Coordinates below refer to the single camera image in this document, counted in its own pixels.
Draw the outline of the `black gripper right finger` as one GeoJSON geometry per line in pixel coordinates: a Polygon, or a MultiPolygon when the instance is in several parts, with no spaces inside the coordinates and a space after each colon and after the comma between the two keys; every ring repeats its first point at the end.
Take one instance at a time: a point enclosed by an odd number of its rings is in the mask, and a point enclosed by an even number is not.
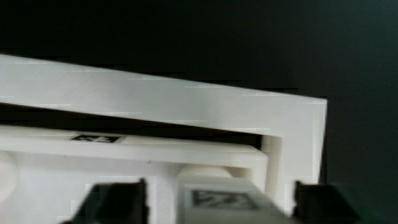
{"type": "Polygon", "coordinates": [[[295,182],[293,217],[302,224],[380,224],[354,192],[338,184],[295,182]]]}

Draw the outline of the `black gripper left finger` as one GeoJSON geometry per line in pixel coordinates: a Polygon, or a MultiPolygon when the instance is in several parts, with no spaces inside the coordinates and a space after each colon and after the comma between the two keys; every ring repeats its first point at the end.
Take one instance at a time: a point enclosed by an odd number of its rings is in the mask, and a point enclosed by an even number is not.
{"type": "Polygon", "coordinates": [[[77,213],[61,224],[149,224],[146,180],[96,184],[77,213]]]}

